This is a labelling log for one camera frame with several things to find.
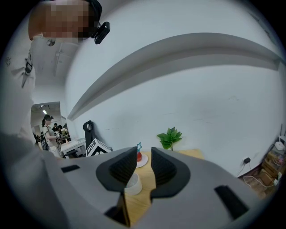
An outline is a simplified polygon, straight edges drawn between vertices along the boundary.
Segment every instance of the white cup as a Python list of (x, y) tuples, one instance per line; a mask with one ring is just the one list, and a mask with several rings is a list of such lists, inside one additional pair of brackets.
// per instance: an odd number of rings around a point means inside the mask
[(125, 192), (129, 195), (137, 195), (142, 190), (142, 184), (138, 174), (133, 173), (130, 180), (128, 181)]

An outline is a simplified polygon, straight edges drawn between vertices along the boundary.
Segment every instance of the black plug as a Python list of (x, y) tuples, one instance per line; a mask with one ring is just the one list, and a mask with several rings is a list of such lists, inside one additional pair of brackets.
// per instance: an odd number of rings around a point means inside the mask
[(245, 158), (244, 160), (243, 160), (243, 163), (246, 165), (247, 163), (249, 163), (250, 162), (250, 158), (248, 157), (248, 158)]

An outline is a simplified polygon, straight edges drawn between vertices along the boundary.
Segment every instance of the white table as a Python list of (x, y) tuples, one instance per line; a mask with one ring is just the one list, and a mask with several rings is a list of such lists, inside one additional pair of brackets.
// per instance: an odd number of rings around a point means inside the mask
[(69, 141), (69, 142), (62, 144), (61, 145), (61, 151), (65, 155), (68, 151), (79, 148), (81, 146), (85, 146), (85, 139), (84, 138), (72, 140), (72, 141)]

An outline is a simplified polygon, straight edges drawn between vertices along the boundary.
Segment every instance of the backpack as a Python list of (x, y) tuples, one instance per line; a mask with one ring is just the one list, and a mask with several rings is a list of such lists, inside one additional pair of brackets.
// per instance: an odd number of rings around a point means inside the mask
[(46, 138), (45, 138), (45, 135), (44, 135), (44, 132), (42, 131), (42, 136), (43, 136), (43, 140), (42, 140), (42, 148), (43, 148), (43, 150), (47, 150), (47, 151), (49, 151), (49, 146), (48, 146), (48, 143), (46, 142)]

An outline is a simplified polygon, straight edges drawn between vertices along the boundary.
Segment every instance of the green plant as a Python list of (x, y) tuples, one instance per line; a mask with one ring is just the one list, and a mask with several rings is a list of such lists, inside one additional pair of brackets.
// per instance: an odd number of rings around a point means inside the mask
[(182, 139), (180, 138), (181, 135), (182, 133), (177, 132), (177, 130), (175, 130), (175, 127), (172, 129), (168, 128), (167, 134), (157, 134), (157, 136), (161, 139), (160, 143), (162, 143), (163, 148), (171, 148), (171, 150), (173, 150), (173, 144)]

